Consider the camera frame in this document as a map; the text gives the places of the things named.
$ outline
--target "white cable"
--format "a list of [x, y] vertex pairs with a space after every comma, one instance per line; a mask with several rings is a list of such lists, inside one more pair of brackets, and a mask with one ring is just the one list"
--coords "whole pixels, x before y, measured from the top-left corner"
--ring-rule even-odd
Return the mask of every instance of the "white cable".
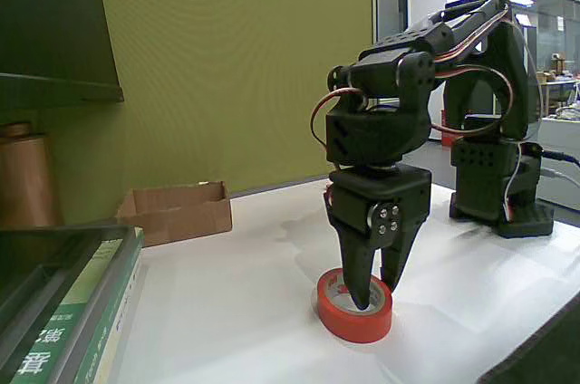
[[509, 181], [506, 185], [506, 190], [504, 191], [504, 214], [506, 215], [506, 220], [508, 222], [511, 221], [511, 215], [509, 213], [509, 202], [508, 202], [508, 191], [509, 188], [511, 187], [511, 184], [513, 183], [514, 179], [516, 178], [517, 175], [517, 171], [519, 170], [519, 164], [522, 161], [522, 145], [521, 143], [517, 144], [517, 162], [516, 162], [516, 168], [514, 168], [514, 172], [512, 173], [511, 177], [509, 178]]
[[580, 188], [580, 182], [578, 182], [574, 178], [571, 178], [570, 176], [567, 176], [564, 173], [561, 173], [560, 171], [556, 171], [555, 169], [541, 168], [540, 175], [542, 175], [545, 178], [562, 178], [563, 180], [566, 180]]

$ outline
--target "robotic arm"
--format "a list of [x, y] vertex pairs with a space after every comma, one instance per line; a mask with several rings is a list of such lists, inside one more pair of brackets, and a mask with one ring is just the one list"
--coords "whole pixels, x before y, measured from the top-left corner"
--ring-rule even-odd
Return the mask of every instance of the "robotic arm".
[[[319, 107], [340, 100], [326, 115], [327, 160], [336, 170], [324, 201], [339, 236], [344, 282], [359, 309], [369, 305], [375, 252], [381, 250], [382, 280], [394, 289], [429, 215], [430, 172], [400, 161], [427, 141], [431, 127], [463, 137], [452, 150], [458, 170], [452, 215], [488, 222], [504, 235], [551, 233], [553, 214], [535, 203], [541, 148], [525, 142], [536, 104], [516, 31], [509, 0], [463, 0], [330, 72], [332, 92]], [[454, 130], [432, 125], [428, 113], [430, 93], [444, 81]], [[468, 115], [479, 81], [498, 97], [501, 116]], [[368, 107], [385, 98], [398, 98], [399, 107]]]

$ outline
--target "white tabletop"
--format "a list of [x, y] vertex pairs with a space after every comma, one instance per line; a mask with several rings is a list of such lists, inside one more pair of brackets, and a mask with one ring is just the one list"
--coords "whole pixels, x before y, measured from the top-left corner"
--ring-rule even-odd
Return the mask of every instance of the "white tabletop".
[[579, 229], [502, 239], [450, 220], [451, 191], [433, 186], [391, 332], [342, 341], [314, 311], [318, 278], [340, 266], [325, 183], [234, 199], [232, 232], [144, 250], [112, 382], [464, 384], [580, 290]]

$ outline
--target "black cable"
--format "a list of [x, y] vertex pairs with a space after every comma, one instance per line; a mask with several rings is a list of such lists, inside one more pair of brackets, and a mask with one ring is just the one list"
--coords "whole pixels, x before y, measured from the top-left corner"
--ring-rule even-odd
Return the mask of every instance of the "black cable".
[[572, 155], [566, 155], [562, 151], [542, 150], [542, 158], [563, 160], [565, 162], [570, 162], [571, 164], [576, 164], [580, 168], [580, 161], [578, 161], [578, 159]]

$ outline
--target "ceiling light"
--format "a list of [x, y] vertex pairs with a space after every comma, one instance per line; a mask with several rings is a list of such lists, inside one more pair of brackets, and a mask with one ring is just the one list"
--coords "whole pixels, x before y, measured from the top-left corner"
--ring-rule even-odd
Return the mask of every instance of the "ceiling light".
[[532, 6], [536, 2], [532, 0], [509, 0], [512, 4], [522, 5], [522, 6]]
[[529, 17], [527, 14], [516, 14], [516, 19], [522, 26], [534, 26], [529, 21]]

